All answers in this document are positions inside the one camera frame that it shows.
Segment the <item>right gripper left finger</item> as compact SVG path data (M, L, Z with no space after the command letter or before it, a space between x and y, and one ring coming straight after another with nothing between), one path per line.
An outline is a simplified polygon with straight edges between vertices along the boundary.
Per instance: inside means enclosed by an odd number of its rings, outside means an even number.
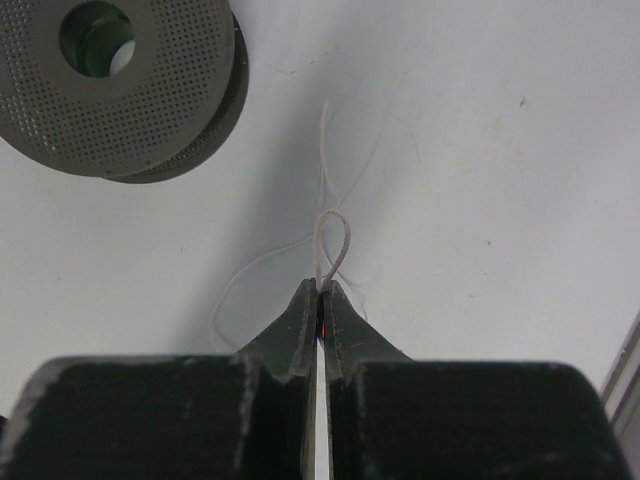
M230 355L59 357L1 433L5 479L311 479L318 293Z

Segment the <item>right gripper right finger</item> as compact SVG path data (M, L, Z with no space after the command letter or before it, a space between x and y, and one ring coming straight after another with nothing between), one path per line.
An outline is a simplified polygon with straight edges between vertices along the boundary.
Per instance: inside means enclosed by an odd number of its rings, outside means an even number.
M334 479L627 479L588 379L555 362L425 361L338 284L322 295Z

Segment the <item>black cable spool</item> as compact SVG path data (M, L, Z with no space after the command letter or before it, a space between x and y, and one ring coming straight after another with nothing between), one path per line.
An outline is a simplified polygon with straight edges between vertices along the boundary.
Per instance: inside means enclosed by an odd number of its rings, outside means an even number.
M1 135L71 175L183 175L229 138L249 58L226 1L5 1Z

